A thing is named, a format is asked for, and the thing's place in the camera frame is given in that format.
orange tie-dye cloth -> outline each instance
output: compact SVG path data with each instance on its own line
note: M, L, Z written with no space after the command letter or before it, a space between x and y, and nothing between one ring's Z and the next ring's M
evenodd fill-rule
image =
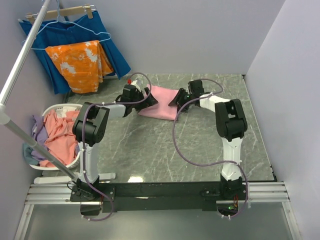
M45 51L77 94L96 92L103 76L114 71L98 40L49 46Z

wooden hanger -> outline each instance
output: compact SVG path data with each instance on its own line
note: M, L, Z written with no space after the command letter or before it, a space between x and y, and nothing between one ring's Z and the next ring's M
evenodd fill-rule
M66 17L66 16L71 16L71 15L86 13L88 15L89 19L93 19L94 18L93 14L92 14L93 11L96 11L96 6L95 5L85 4L83 6L74 6L74 7L69 7L69 8L62 8L62 9L60 9L60 15L62 17ZM33 13L29 12L29 13L26 14L25 17L31 24L34 24L37 16L38 16L38 13L33 14ZM58 17L58 11L57 10L51 10L51 11L48 11L46 13L46 15L44 17L44 20L56 19L57 17Z

metal pole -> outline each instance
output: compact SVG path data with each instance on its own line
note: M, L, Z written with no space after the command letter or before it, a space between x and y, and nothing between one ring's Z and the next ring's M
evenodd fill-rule
M7 100L11 94L12 89L14 88L14 85L16 83L16 80L19 76L19 73L25 63L25 60L27 58L27 55L29 53L30 48L32 47L32 44L34 43L38 30L41 26L41 23L43 22L46 13L48 11L48 7L50 5L51 0L45 0L43 6L41 7L38 16L36 17L34 24L25 40L25 43L12 67L12 70L2 88L2 91L0 93L0 104L6 105Z
M56 159L53 155L51 155L43 146L39 145L36 140L34 140L31 136L25 133L18 125L16 125L12 120L10 120L4 126L25 141L31 148L40 153L43 157L45 157L49 162L55 165L58 169L60 169L63 173L68 175L72 180L76 180L78 177L65 165L63 165L58 159Z

blue cloth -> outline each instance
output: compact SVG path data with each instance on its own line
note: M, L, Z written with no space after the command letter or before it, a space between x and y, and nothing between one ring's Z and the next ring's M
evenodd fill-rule
M88 18L87 15L74 21L75 23L83 26L87 29L94 31L95 33L107 32L104 27L99 13L94 11L92 13L93 18ZM40 27L42 29L47 23L54 21L44 21ZM31 30L31 23L29 21L20 22L23 31L29 34ZM107 34L95 35L90 31L84 30L71 23L57 22L47 26L42 32L40 32L34 41L33 48L45 49L49 46L59 46L67 44L82 43L93 40L104 40L108 38ZM131 68L122 56L122 54L117 49L114 42L110 39L107 41L102 41L100 43L108 56L110 63L114 69L114 72L110 73L108 76L117 75L120 79L126 75ZM46 72L49 74L54 93L55 94L65 94L70 91L70 87L64 77L59 73L58 69L44 50L34 50L35 54L39 58Z
M25 161L30 165L39 165L39 161L34 159L31 155L33 149L26 144L25 142L22 144L23 157Z

purple clothing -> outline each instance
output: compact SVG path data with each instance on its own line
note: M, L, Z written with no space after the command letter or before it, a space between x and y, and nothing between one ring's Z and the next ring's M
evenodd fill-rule
M32 115L32 116L33 116L33 121L34 121L34 126L32 127L32 137L34 140L36 140L38 142L38 144L40 144L46 150L48 150L48 148L45 146L45 141L48 138L48 133L47 133L47 130L44 126L44 118L43 118L43 116L36 116L36 115ZM31 155L34 159L36 159L38 161L42 161L42 160L46 159L35 150L33 150L31 152Z

